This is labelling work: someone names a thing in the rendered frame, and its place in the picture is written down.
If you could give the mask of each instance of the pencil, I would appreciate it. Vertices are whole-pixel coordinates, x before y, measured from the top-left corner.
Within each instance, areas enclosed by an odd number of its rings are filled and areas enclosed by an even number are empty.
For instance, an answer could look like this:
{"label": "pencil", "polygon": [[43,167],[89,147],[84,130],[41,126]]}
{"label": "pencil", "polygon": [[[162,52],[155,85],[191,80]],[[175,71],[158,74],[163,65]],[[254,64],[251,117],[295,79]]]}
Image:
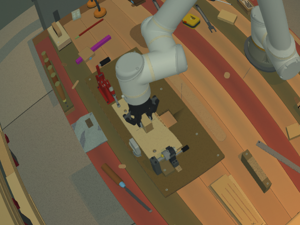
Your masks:
{"label": "pencil", "polygon": [[84,34],[85,32],[87,32],[89,29],[93,28],[94,26],[96,26],[98,23],[102,22],[103,19],[99,20],[98,22],[94,23],[93,25],[91,25],[88,29],[86,29],[84,32],[82,32],[81,34],[79,34],[77,37],[75,37],[75,39],[79,38],[82,34]]}

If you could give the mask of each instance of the concrete floor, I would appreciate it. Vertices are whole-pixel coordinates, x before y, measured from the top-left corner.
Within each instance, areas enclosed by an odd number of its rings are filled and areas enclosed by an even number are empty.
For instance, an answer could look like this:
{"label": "concrete floor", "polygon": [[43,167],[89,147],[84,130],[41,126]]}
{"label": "concrete floor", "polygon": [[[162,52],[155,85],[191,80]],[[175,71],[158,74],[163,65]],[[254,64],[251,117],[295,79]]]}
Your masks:
{"label": "concrete floor", "polygon": [[[300,4],[284,0],[289,27],[300,37]],[[43,31],[35,7],[30,7],[0,30],[0,123],[18,158],[18,171],[47,225],[131,225],[133,221],[114,202],[97,216],[87,201],[97,189],[105,201],[115,201],[84,153],[50,86],[32,43]],[[90,174],[94,189],[83,196],[80,176]],[[105,207],[99,204],[96,209]]]}

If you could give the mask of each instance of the green stripe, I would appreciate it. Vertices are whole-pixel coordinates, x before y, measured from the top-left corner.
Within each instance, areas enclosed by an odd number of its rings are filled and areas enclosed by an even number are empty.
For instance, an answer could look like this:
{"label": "green stripe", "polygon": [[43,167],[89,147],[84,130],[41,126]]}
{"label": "green stripe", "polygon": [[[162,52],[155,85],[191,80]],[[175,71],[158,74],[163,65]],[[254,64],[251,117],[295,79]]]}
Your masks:
{"label": "green stripe", "polygon": [[[247,15],[242,8],[237,4],[236,0],[227,0],[228,3],[231,3],[242,15],[244,15],[250,21],[250,15]],[[219,11],[214,8],[209,2],[198,0],[197,3],[201,10],[204,12],[208,20],[212,25],[222,32],[225,37],[231,41],[237,49],[243,54],[244,53],[244,43],[247,39],[246,35],[240,31],[236,26],[228,24],[224,21],[218,19]],[[271,88],[276,92],[281,101],[285,104],[287,109],[291,112],[296,121],[300,124],[300,110],[297,107],[297,104],[294,100],[295,97],[299,96],[290,86],[287,81],[280,79],[277,72],[267,73],[260,70],[257,70],[262,77],[268,82]]]}

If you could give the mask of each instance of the tape measure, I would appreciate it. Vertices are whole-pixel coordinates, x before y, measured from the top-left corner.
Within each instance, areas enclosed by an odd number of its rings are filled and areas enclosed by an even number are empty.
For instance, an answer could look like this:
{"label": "tape measure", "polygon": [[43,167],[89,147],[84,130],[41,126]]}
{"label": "tape measure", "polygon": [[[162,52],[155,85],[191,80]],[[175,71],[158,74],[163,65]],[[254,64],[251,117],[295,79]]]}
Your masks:
{"label": "tape measure", "polygon": [[256,143],[257,147],[261,148],[262,150],[264,150],[265,152],[269,153],[270,155],[274,156],[276,159],[278,159],[280,162],[286,164],[287,166],[289,166],[290,168],[292,168],[294,171],[300,173],[300,167],[297,166],[295,163],[291,162],[290,160],[288,160],[286,157],[280,155],[278,152],[276,152],[275,150],[273,150],[272,148],[268,147],[267,145],[265,145],[264,143],[262,143],[261,141],[258,141]]}

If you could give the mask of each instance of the brown handle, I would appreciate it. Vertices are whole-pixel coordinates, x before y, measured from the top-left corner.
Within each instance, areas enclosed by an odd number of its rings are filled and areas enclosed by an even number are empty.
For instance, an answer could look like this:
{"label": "brown handle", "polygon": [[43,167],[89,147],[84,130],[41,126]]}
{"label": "brown handle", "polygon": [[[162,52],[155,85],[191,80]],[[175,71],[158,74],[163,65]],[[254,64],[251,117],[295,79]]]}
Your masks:
{"label": "brown handle", "polygon": [[60,37],[62,35],[60,28],[58,27],[58,25],[56,24],[56,22],[51,23],[55,33],[57,34],[58,37]]}
{"label": "brown handle", "polygon": [[104,163],[101,168],[104,172],[117,184],[119,185],[120,182],[123,180],[109,167],[108,164]]}

